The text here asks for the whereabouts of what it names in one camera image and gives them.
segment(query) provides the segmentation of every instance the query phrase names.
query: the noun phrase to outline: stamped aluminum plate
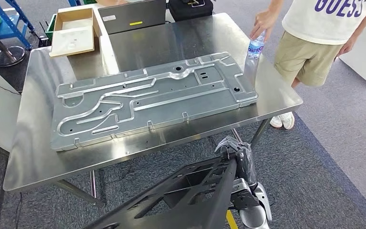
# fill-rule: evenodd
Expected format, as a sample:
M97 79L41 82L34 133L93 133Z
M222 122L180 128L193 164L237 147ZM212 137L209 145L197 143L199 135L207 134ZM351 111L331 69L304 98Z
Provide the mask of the stamped aluminum plate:
M70 150L254 103L229 53L216 53L57 88L51 147Z

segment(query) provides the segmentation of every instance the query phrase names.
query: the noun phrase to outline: khaki shorts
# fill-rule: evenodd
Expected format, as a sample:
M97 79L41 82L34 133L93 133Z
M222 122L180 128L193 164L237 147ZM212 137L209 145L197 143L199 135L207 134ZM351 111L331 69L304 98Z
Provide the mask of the khaki shorts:
M307 42L284 32L274 67L289 84L297 78L308 86L322 86L342 46Z

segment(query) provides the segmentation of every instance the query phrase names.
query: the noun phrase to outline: cardboard box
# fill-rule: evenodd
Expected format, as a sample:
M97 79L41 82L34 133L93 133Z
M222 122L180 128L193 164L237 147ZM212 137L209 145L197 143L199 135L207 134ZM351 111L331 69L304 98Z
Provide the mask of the cardboard box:
M52 34L50 57L94 51L100 29L93 9L58 12Z

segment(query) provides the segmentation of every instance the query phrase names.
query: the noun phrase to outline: white t-shirt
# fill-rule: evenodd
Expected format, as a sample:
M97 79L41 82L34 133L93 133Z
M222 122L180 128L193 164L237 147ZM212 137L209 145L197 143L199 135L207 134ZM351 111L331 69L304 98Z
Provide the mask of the white t-shirt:
M344 44L366 16L366 0L294 0L284 29L319 44Z

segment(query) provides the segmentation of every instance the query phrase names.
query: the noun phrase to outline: stainless steel table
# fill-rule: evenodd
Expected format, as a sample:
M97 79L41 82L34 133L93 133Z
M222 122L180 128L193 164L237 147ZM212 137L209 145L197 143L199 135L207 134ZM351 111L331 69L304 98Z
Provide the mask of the stainless steel table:
M149 27L110 36L120 72L165 62L228 51L243 68L249 39L227 14ZM256 78L258 102L233 111L159 128L145 133L57 153L50 148L55 90L60 83L102 76L99 51L51 59L49 48L33 50L24 83L16 136L3 189L22 191L54 183L98 205L102 203L72 184L67 177L129 160L225 130L293 111L302 104L264 57Z

